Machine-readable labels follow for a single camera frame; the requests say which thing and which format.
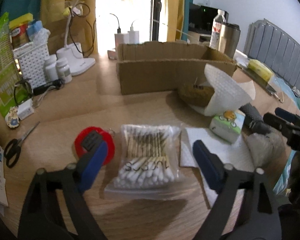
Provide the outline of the grey knitted sock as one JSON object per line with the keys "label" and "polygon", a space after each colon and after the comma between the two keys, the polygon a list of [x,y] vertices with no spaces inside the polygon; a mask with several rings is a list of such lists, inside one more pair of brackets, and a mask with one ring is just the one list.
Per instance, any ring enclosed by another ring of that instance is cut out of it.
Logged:
{"label": "grey knitted sock", "polygon": [[264,122],[262,115],[252,104],[247,103],[239,110],[245,114],[245,126],[247,126],[253,133],[262,135],[271,133],[270,127]]}

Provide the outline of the cartoon tissue pack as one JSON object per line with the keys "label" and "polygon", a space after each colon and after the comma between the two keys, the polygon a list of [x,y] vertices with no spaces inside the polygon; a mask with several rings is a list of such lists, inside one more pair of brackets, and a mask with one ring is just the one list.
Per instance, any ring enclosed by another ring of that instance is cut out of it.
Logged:
{"label": "cartoon tissue pack", "polygon": [[215,115],[210,123],[210,130],[220,138],[233,144],[241,135],[245,114],[240,111],[226,111]]}

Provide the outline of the white embossed paper towel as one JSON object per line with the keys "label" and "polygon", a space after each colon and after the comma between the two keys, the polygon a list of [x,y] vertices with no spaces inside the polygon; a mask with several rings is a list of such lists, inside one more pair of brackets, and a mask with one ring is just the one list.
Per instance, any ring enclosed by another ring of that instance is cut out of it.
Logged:
{"label": "white embossed paper towel", "polygon": [[204,116],[236,111],[255,99],[256,90],[253,81],[237,83],[228,74],[210,64],[205,66],[204,74],[207,82],[215,90],[213,96],[206,107],[188,104]]}

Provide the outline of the brown plush bear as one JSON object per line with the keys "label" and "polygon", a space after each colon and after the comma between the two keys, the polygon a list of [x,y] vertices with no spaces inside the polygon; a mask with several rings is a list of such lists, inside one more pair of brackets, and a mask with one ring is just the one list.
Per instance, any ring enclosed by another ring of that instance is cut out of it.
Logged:
{"label": "brown plush bear", "polygon": [[215,90],[209,86],[183,84],[177,89],[179,98],[188,105],[206,107]]}

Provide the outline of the red round plush object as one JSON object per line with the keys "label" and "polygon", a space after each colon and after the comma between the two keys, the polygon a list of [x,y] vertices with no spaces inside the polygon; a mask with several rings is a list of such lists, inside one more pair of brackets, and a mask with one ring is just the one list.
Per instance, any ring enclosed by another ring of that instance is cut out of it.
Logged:
{"label": "red round plush object", "polygon": [[81,158],[88,153],[94,145],[102,141],[107,145],[107,155],[102,165],[107,165],[114,157],[115,144],[112,135],[100,127],[90,126],[79,133],[74,140],[76,154]]}

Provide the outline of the bag of cotton swabs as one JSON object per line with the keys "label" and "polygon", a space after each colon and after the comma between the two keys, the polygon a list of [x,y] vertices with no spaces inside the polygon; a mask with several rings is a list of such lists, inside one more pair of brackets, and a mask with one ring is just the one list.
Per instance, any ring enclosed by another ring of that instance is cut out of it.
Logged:
{"label": "bag of cotton swabs", "polygon": [[189,189],[179,168],[181,129],[170,125],[122,125],[117,176],[104,189],[109,198],[177,200]]}

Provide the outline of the yellow tissue pack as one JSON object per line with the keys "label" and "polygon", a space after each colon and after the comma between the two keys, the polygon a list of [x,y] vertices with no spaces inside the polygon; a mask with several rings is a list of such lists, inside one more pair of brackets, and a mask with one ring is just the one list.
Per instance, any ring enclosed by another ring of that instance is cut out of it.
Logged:
{"label": "yellow tissue pack", "polygon": [[274,73],[270,68],[268,68],[264,63],[256,59],[249,60],[248,69],[255,72],[260,78],[262,78],[266,82],[269,82],[274,76]]}

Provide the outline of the black scissors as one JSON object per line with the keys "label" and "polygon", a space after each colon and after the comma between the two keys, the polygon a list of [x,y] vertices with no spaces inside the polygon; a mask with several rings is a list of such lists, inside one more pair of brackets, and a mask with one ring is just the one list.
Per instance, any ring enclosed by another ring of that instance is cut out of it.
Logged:
{"label": "black scissors", "polygon": [[6,159],[6,166],[8,168],[13,168],[19,160],[21,153],[21,146],[24,140],[32,133],[32,131],[40,124],[37,122],[33,127],[31,127],[25,134],[23,134],[19,139],[12,139],[4,149],[4,157]]}

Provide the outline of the grey padded headboard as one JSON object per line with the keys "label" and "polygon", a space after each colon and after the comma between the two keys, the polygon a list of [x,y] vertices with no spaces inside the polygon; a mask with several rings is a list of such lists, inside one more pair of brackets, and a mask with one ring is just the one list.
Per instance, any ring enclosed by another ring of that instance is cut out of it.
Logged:
{"label": "grey padded headboard", "polygon": [[249,25],[244,53],[300,90],[300,44],[267,19]]}

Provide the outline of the stainless steel tumbler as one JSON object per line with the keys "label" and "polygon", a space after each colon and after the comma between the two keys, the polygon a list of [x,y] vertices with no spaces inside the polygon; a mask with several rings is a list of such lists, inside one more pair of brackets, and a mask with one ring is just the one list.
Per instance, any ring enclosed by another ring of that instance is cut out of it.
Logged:
{"label": "stainless steel tumbler", "polygon": [[222,24],[219,37],[218,51],[230,58],[234,57],[241,30],[239,25],[226,23]]}

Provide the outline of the small white plug adapter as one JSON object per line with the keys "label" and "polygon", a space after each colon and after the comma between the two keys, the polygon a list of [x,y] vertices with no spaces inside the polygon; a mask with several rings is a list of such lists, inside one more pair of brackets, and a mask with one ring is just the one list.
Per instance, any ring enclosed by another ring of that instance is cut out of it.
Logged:
{"label": "small white plug adapter", "polygon": [[17,116],[20,120],[24,120],[34,113],[33,100],[29,99],[18,106]]}

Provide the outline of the clear water bottle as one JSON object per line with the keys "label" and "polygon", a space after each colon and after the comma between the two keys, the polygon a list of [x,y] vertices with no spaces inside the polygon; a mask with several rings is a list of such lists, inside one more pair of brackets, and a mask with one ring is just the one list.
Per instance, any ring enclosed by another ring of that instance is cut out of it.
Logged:
{"label": "clear water bottle", "polygon": [[213,19],[213,24],[212,24],[212,31],[211,31],[211,38],[210,38],[210,45],[209,45],[209,47],[212,49],[218,49],[221,27],[223,24],[226,24],[225,11],[218,9],[218,14]]}

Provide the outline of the black monitor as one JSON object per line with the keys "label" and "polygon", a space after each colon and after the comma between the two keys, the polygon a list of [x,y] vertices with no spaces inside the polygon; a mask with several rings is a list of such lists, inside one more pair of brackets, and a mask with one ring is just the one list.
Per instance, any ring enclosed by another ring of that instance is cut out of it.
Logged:
{"label": "black monitor", "polygon": [[219,9],[190,3],[188,31],[200,34],[211,34],[214,30],[214,18]]}

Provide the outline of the brown cardboard box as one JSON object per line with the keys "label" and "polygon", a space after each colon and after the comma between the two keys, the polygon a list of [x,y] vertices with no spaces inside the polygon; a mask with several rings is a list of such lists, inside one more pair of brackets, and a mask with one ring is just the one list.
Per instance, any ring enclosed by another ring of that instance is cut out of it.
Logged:
{"label": "brown cardboard box", "polygon": [[210,64],[233,76],[236,63],[227,55],[200,44],[145,42],[117,46],[121,94],[176,90],[185,83],[204,83]]}

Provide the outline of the white pill bottle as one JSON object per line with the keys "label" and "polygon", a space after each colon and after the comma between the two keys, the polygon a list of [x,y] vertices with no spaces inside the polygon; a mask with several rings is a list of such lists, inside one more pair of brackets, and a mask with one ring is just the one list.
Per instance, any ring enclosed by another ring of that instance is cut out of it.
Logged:
{"label": "white pill bottle", "polygon": [[56,61],[56,69],[57,69],[58,77],[64,83],[70,83],[72,81],[70,67],[69,67],[68,61],[65,57],[60,58]]}
{"label": "white pill bottle", "polygon": [[44,72],[49,82],[58,79],[56,61],[57,61],[56,54],[49,55],[44,60]]}

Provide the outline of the green snack bag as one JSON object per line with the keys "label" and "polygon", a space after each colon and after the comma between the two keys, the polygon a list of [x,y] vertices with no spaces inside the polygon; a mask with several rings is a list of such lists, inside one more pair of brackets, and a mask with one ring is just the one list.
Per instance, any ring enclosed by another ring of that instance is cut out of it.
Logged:
{"label": "green snack bag", "polygon": [[6,116],[17,102],[27,99],[24,87],[15,87],[21,80],[13,55],[8,13],[0,17],[0,114]]}

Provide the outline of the white perforated basket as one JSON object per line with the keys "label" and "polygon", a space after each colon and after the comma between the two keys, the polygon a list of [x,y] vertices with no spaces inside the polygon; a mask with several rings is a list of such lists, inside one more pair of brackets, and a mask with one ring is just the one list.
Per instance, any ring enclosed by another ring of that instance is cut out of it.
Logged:
{"label": "white perforated basket", "polygon": [[44,62],[49,56],[47,42],[39,45],[29,42],[13,49],[13,55],[18,60],[22,77],[29,79],[32,89],[46,84],[47,77],[44,70]]}

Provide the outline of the white desk lamp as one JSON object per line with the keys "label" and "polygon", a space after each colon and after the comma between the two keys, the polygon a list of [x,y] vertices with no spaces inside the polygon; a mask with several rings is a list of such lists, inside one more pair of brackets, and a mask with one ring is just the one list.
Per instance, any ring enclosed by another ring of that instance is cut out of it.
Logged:
{"label": "white desk lamp", "polygon": [[76,49],[76,45],[77,45],[76,42],[72,42],[71,44],[68,44],[68,36],[70,34],[70,22],[74,15],[73,9],[75,9],[78,3],[79,0],[74,0],[72,2],[72,7],[70,8],[70,12],[66,22],[66,29],[64,35],[64,47],[56,51],[58,60],[67,59],[70,73],[72,76],[78,76],[83,74],[95,64],[94,58],[92,57],[84,58],[83,52],[82,51],[79,52]]}

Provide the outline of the red labelled jar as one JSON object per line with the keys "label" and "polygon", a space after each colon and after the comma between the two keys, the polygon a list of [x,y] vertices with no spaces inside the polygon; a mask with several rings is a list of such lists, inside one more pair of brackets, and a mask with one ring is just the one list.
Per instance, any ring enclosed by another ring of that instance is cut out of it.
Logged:
{"label": "red labelled jar", "polygon": [[27,23],[19,23],[10,27],[13,49],[19,48],[30,41],[27,35],[27,26]]}

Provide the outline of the yellow curtain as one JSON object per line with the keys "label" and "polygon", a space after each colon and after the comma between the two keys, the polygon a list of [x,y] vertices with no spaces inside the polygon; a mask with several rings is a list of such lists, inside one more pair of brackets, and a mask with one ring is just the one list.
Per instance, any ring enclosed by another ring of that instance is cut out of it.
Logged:
{"label": "yellow curtain", "polygon": [[70,7],[75,1],[82,2],[83,16],[74,16],[70,25],[67,44],[79,42],[84,51],[84,55],[96,54],[97,32],[96,20],[96,0],[41,0],[40,20],[44,28],[49,29],[48,48],[51,54],[61,49],[65,45],[65,31]]}

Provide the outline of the cartoon keychain charm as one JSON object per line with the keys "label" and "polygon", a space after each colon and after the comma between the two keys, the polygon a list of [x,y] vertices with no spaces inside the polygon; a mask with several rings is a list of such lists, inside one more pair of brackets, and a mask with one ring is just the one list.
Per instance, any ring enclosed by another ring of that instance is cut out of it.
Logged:
{"label": "cartoon keychain charm", "polygon": [[19,127],[20,120],[18,116],[18,106],[11,107],[7,115],[5,116],[6,124],[9,128],[15,129]]}

